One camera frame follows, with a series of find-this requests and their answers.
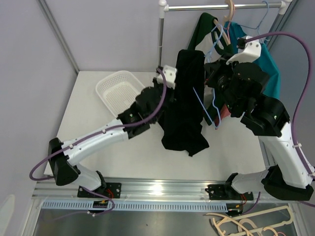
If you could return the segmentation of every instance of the gray floor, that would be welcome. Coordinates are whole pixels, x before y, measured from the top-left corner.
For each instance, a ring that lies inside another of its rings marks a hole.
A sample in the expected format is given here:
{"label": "gray floor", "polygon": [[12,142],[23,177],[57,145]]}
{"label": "gray floor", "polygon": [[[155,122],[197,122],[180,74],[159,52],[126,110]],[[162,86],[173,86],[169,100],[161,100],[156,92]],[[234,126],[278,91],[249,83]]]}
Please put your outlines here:
{"label": "gray floor", "polygon": [[[275,204],[260,204],[258,210],[277,207]],[[87,214],[73,215],[57,221],[53,218],[65,215],[69,210],[43,209],[33,236],[216,236],[218,233],[209,223],[210,217],[202,213],[113,211],[92,218]],[[286,212],[275,212],[270,216],[253,217],[259,227],[289,218]],[[223,228],[227,233],[236,233],[230,223]],[[277,228],[286,236],[296,236],[293,224]],[[271,232],[264,236],[273,236]]]}

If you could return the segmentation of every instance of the black mounting plate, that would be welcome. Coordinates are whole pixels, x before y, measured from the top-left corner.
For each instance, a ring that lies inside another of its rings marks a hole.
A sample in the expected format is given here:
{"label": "black mounting plate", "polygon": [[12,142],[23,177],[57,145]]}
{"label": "black mounting plate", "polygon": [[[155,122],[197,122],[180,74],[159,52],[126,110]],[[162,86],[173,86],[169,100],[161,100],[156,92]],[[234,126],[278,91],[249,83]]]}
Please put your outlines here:
{"label": "black mounting plate", "polygon": [[[104,195],[105,197],[108,197],[108,198],[119,199],[120,194],[121,194],[121,190],[122,190],[122,184],[121,183],[109,183],[109,182],[107,182],[106,183],[106,189],[102,193],[99,193],[99,194]],[[91,194],[91,193],[85,191],[83,188],[79,187],[78,198],[100,198],[100,197],[96,196],[94,194]]]}
{"label": "black mounting plate", "polygon": [[[236,194],[233,194],[232,196],[227,195],[224,189],[224,184],[209,184],[205,191],[209,194],[210,200],[242,200],[241,194],[239,193],[235,192]],[[252,192],[244,193],[244,196],[247,201],[254,200]]]}

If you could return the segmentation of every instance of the perforated basket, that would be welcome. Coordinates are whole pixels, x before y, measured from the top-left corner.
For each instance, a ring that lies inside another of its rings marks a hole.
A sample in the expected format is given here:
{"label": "perforated basket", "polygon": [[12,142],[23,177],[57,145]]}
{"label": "perforated basket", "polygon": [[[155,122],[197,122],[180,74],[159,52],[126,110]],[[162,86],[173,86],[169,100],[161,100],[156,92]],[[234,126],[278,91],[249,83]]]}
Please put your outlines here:
{"label": "perforated basket", "polygon": [[96,85],[96,92],[116,117],[134,102],[144,85],[129,71],[118,71]]}

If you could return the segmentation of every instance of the cable tie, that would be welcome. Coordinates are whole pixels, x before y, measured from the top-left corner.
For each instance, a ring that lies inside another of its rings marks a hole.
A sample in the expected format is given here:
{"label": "cable tie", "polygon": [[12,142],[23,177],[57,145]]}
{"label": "cable tie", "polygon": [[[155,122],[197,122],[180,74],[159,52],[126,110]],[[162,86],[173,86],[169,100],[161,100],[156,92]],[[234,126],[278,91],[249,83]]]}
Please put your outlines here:
{"label": "cable tie", "polygon": [[293,145],[293,148],[300,148],[302,146],[302,144],[298,143],[297,145]]}

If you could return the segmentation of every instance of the hanger hook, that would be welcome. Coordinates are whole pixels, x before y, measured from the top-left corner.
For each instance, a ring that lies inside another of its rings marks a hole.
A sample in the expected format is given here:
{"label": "hanger hook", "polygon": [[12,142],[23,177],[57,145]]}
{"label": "hanger hook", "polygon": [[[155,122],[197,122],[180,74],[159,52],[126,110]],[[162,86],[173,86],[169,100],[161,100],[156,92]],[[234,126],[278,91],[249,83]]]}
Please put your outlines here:
{"label": "hanger hook", "polygon": [[231,21],[232,20],[232,16],[233,16],[233,12],[234,12],[234,9],[233,9],[233,0],[225,0],[224,1],[228,7],[229,7],[229,14],[228,16],[224,16],[224,22],[228,22],[228,21]]}

